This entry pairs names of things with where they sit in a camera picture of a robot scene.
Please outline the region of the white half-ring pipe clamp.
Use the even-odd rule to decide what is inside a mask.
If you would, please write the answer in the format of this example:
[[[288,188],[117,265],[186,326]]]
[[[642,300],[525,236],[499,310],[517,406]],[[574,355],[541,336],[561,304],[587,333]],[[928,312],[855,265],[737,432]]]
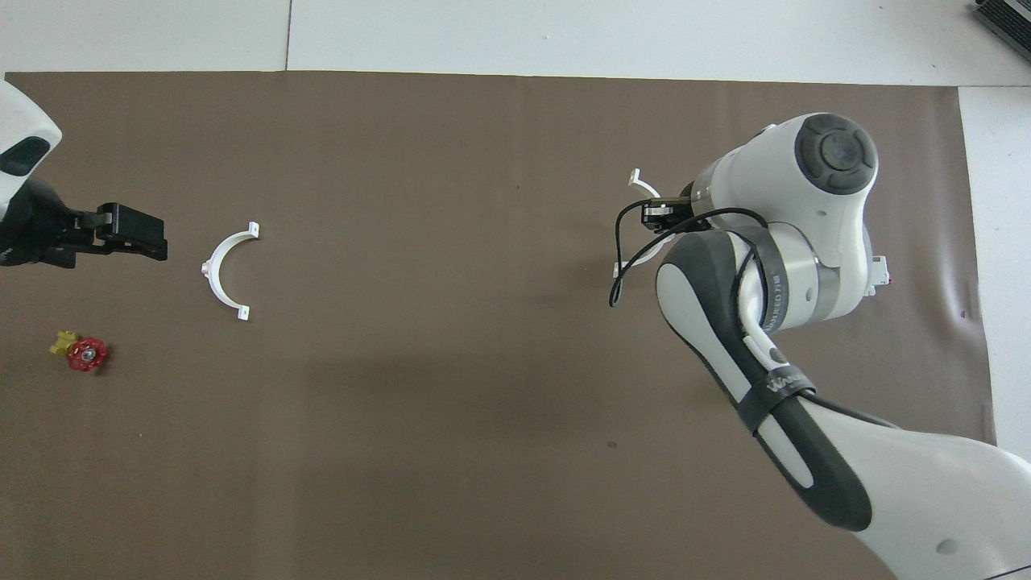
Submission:
[[[637,191],[638,193],[641,193],[642,195],[644,195],[645,198],[660,198],[660,194],[658,191],[656,191],[655,187],[652,187],[652,185],[648,184],[647,181],[640,179],[639,168],[634,168],[631,170],[628,180],[628,186],[633,187],[633,190]],[[658,255],[660,250],[663,249],[663,246],[665,246],[666,243],[668,242],[667,238],[659,239],[658,243],[655,246],[648,247],[647,252],[644,252],[642,255],[633,259],[629,262],[627,260],[623,260],[622,241],[621,241],[621,223],[622,218],[616,217],[616,261],[614,261],[614,269],[612,269],[613,280],[618,279],[619,275],[621,275],[621,272],[625,271],[626,268],[640,267],[640,265],[644,264],[644,262],[647,262],[648,260],[652,260],[652,258],[654,258],[655,255]]]
[[[246,229],[243,229],[243,231],[230,234],[222,239],[214,247],[210,257],[201,264],[201,274],[207,280],[207,283],[209,283],[209,289],[213,293],[217,301],[225,305],[225,307],[233,309],[236,319],[240,321],[250,320],[251,307],[247,304],[233,300],[225,289],[224,283],[222,283],[222,264],[224,264],[227,255],[236,246],[250,241],[258,241],[260,231],[261,228],[258,221],[248,221]]]

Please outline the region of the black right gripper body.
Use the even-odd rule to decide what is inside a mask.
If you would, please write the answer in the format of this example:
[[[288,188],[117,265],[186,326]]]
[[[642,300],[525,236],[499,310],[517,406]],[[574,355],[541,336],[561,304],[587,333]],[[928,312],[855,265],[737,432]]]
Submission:
[[[653,234],[663,234],[693,216],[691,198],[685,196],[652,197],[642,206],[642,225]]]

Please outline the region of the brown paper table mat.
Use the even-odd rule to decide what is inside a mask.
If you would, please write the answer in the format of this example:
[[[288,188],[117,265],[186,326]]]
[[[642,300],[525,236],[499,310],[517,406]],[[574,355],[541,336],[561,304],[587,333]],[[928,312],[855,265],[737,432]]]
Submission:
[[[959,93],[344,72],[11,73],[66,205],[169,257],[0,268],[0,580],[894,580],[820,521],[656,305],[639,168],[857,121],[891,285],[776,342],[837,404],[993,441]],[[222,264],[248,321],[201,264]],[[99,368],[48,352],[106,342]]]

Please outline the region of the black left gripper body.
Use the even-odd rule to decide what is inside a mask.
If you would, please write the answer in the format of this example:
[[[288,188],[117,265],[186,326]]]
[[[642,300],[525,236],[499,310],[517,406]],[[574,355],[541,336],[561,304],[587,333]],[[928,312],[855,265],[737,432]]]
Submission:
[[[0,267],[74,268],[80,253],[104,255],[95,243],[98,224],[95,213],[68,208],[45,181],[26,180],[0,217]]]

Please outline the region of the red-wheeled brass valve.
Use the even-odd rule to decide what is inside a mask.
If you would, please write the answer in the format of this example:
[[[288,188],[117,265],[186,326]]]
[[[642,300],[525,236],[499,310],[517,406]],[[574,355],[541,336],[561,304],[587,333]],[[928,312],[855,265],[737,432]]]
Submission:
[[[102,339],[81,335],[70,330],[60,330],[48,352],[66,361],[75,371],[89,372],[106,362],[108,348]]]

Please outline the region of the black ribbed device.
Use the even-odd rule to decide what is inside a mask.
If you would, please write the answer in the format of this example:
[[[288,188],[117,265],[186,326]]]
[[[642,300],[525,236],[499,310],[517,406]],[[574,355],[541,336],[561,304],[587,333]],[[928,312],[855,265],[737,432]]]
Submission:
[[[975,0],[975,18],[1013,52],[1031,61],[1031,0]]]

